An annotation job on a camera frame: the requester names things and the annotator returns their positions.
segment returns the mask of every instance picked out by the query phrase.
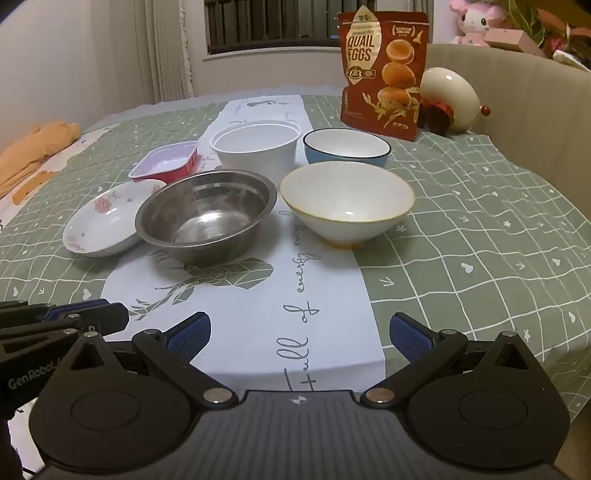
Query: blue bowl with black rim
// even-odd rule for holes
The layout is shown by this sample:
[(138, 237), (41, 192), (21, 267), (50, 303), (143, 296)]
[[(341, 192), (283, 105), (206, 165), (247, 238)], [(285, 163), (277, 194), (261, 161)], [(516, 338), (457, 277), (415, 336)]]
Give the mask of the blue bowl with black rim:
[(350, 128), (321, 128), (304, 137), (308, 163), (349, 160), (386, 165), (392, 147), (377, 135)]

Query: beige curtain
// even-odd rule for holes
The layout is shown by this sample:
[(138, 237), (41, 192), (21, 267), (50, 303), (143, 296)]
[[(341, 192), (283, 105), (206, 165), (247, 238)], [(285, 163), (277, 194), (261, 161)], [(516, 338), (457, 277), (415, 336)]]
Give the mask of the beige curtain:
[(415, 12), (425, 12), (429, 16), (429, 42), (433, 41), (433, 0), (410, 0), (411, 10)]
[(97, 75), (108, 113), (193, 96), (178, 0), (91, 0)]

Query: rectangular plastic container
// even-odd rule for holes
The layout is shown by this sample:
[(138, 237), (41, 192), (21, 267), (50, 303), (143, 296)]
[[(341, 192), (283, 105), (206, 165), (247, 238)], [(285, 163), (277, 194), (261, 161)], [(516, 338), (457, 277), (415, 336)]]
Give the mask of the rectangular plastic container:
[(149, 152), (129, 172), (131, 180), (162, 180), (172, 183), (194, 172), (199, 160), (197, 141), (163, 145)]

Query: stainless steel bowl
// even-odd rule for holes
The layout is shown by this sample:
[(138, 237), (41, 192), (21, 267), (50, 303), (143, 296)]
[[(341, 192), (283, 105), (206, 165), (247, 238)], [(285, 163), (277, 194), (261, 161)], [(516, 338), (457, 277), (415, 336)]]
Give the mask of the stainless steel bowl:
[(138, 235), (186, 263), (212, 265), (251, 246), (277, 201), (273, 183), (243, 170), (214, 170), (171, 183), (140, 207)]

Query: white bowl with yellow rim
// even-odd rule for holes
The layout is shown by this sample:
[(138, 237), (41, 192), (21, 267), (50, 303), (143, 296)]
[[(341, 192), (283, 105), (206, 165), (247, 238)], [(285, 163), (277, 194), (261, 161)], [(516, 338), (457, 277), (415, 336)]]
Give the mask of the white bowl with yellow rim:
[(326, 243), (355, 248), (396, 225), (414, 205), (414, 192), (384, 168), (326, 161), (289, 173), (279, 187), (294, 215)]

